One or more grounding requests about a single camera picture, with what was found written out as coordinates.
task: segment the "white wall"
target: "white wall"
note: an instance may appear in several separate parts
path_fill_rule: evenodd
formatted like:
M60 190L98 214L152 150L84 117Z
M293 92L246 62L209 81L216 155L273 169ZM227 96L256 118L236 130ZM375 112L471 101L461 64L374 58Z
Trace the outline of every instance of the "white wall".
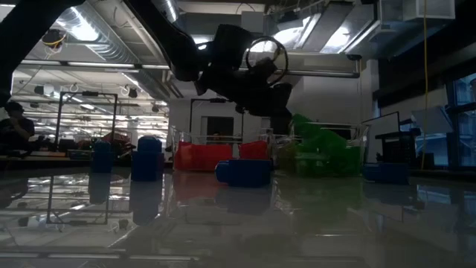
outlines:
M448 97L446 95L446 87L441 86L438 89L432 90L428 93L428 108L435 106L445 106L448 104ZM399 103L392 104L381 108L382 115L388 115L392 112L400 113L400 120L411 118L412 111L418 111L425 108L425 96L417 96Z
M171 100L169 103L169 125L177 130L189 132L190 100ZM193 103L192 134L200 135L200 126L203 116L222 116L234 118L234 135L241 133L241 115L235 112L234 103L209 103L196 101ZM258 134L261 128L261 117L245 115L244 136Z
M373 117L372 92L378 87L378 63L369 60L360 79L303 77L288 109L320 122L357 124Z

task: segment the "window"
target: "window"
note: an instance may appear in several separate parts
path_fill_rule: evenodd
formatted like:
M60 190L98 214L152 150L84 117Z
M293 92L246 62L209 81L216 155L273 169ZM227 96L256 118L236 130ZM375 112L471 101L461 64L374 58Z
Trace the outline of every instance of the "window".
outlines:
M456 135L452 153L458 167L476 167L476 74L460 78L448 87L448 102Z
M476 166L476 110L461 112L458 115L460 131L460 164Z
M415 152L418 156L423 151L423 128L415 123L403 124L400 131L410 131L412 128L420 128L422 135L415 137ZM428 134L426 136L426 153L433 153L436 166L448 166L448 143L446 133Z
M454 82L457 106L475 102L476 74L460 78Z

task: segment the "whiteboard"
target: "whiteboard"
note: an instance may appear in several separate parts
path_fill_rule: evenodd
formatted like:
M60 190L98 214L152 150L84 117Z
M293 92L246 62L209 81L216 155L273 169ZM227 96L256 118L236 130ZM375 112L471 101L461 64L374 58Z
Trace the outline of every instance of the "whiteboard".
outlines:
M379 118L362 122L369 126L366 163L377 163L377 153L383 155L382 140L375 139L376 135L400 131L400 114L393 112Z

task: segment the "person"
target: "person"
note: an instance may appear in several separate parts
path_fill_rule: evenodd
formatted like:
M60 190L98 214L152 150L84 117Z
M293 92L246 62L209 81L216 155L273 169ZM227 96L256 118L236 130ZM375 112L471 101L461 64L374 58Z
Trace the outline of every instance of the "person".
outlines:
M211 137L211 141L207 142L207 144L224 144L222 142L220 142L222 139L220 138L220 132L219 131L215 131Z
M28 150L28 139L35 135L32 120L23 117L24 110L20 103L7 103L5 111L10 118L0 121L0 144L8 150Z

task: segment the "red container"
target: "red container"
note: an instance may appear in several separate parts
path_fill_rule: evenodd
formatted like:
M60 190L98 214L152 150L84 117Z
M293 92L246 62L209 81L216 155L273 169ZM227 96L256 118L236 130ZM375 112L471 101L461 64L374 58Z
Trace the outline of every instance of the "red container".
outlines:
M239 146L239 157L251 160L269 160L266 141L255 141Z
M232 158L231 145L196 145L180 141L174 165L177 170L214 171L218 162Z

